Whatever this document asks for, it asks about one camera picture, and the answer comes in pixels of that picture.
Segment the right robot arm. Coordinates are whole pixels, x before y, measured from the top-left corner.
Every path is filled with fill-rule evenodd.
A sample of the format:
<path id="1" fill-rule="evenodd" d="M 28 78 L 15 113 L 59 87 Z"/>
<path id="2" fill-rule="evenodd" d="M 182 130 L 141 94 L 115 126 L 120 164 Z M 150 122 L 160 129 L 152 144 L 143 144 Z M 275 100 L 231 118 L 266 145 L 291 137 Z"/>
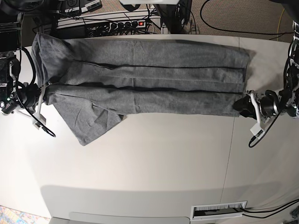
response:
<path id="1" fill-rule="evenodd" d="M 0 110 L 9 115 L 15 110 L 29 110 L 30 114 L 40 108 L 42 90 L 35 83 L 36 69 L 29 51 L 22 46 L 21 28 L 24 15 L 0 14 Z M 21 59 L 16 52 L 24 52 L 32 67 L 30 83 L 21 83 Z"/>

